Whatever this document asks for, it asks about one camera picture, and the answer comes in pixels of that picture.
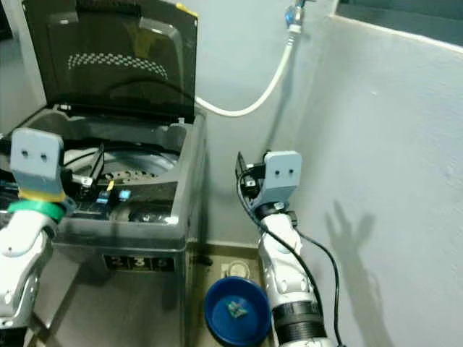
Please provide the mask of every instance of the washing machine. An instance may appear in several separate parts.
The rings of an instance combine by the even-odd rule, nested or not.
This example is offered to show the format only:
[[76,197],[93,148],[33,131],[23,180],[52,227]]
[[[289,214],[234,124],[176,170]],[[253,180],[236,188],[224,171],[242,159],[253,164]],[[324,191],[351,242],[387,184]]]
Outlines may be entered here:
[[[18,126],[62,136],[77,204],[54,239],[78,271],[45,319],[50,346],[188,346],[206,153],[197,17],[157,0],[22,5],[47,105]],[[10,139],[0,140],[3,224],[17,199]],[[37,304],[53,299],[43,286]]]

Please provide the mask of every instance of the washing machine lid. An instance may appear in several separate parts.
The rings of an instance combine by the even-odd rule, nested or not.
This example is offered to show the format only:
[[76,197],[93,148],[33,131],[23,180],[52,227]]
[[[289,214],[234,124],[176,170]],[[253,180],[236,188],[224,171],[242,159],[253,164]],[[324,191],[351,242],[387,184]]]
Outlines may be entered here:
[[197,17],[159,0],[24,0],[49,107],[195,117]]

